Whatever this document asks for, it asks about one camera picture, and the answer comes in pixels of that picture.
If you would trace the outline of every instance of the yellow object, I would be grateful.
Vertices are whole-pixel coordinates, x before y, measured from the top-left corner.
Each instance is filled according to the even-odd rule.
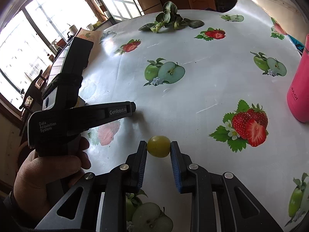
[[[148,140],[147,151],[155,157],[164,158],[171,150],[171,141],[165,136],[153,136]]]

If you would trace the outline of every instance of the bottle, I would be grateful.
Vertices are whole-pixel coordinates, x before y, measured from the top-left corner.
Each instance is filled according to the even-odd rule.
[[[309,121],[309,35],[286,100],[297,120],[304,123]]]

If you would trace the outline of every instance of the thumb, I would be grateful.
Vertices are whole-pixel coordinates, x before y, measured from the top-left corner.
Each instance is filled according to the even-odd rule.
[[[38,157],[23,167],[21,177],[34,187],[43,187],[78,172],[81,160],[72,155]]]

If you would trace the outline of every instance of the human hand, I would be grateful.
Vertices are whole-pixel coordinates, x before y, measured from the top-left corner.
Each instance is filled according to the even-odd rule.
[[[81,137],[76,156],[38,157],[33,150],[20,167],[14,183],[14,197],[18,206],[34,220],[41,220],[52,208],[46,193],[46,184],[74,174],[69,187],[74,185],[89,169],[91,163],[83,152],[89,142]]]

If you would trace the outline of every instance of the table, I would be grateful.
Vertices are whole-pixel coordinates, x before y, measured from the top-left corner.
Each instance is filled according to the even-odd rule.
[[[94,46],[95,55],[83,72],[79,95],[89,104],[134,101],[137,110],[130,118],[83,133],[91,144],[87,150],[92,162],[90,171],[109,172],[136,152],[140,140],[165,135],[176,140],[182,153],[209,172],[234,173],[279,225],[289,231],[302,219],[284,227],[290,220],[288,205],[296,187],[293,178],[300,179],[309,171],[309,125],[298,122],[286,103],[286,93],[301,56],[286,33],[251,0],[238,0],[224,14],[242,15],[243,21],[241,17],[227,21],[220,13],[211,11],[179,13],[184,18],[202,20],[205,25],[179,31],[162,28],[158,34],[138,31],[157,15],[149,14],[106,29],[102,42]],[[212,30],[209,28],[222,29],[224,33],[217,30],[217,35],[211,36],[219,39],[210,39],[205,36],[209,34],[205,31]],[[122,47],[123,54],[114,54],[131,39],[134,43]],[[273,60],[278,60],[286,67],[286,75],[263,74],[265,63],[259,63],[259,59],[256,65],[255,55],[250,52],[272,57],[272,67],[278,64]],[[147,60],[158,58],[165,59],[159,61],[162,63],[178,64],[170,69],[175,68],[176,77],[168,78],[175,83],[160,84],[162,81],[158,80],[159,85],[154,86],[145,79],[145,69],[150,65]],[[279,68],[276,71],[284,74],[283,66],[279,64]],[[167,70],[162,71],[165,78]],[[251,104],[263,106],[269,134],[256,147],[244,144],[241,137],[236,139],[239,142],[228,137],[231,149],[227,142],[216,141],[216,134],[215,138],[209,135],[221,125],[219,130],[226,140],[226,132],[230,131],[226,131],[222,119],[226,113],[237,110],[240,100],[240,108],[245,111]],[[173,231],[190,230],[191,195],[177,192],[169,156],[161,159],[148,155],[143,190],[148,195],[141,197],[143,202],[165,207],[165,213],[174,222]]]

